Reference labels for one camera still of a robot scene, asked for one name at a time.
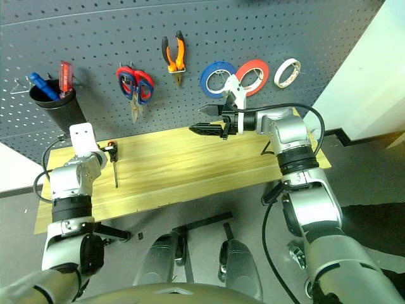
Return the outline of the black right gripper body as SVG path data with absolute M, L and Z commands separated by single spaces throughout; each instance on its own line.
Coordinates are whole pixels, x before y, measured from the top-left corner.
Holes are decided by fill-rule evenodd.
M 227 140 L 229 136 L 238 133 L 238 114 L 237 105 L 235 103 L 236 97 L 228 95 L 225 104 L 221 108 L 221 116 L 225 123 L 222 131 L 221 138 Z

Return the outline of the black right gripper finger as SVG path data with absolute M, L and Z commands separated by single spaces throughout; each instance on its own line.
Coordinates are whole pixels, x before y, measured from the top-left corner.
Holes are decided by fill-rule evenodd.
M 222 137 L 223 128 L 220 124 L 195 123 L 189 127 L 189 130 L 200 136 Z
M 224 106 L 221 104 L 207 104 L 198 109 L 198 112 L 208 116 L 217 117 L 222 115 L 223 109 Z

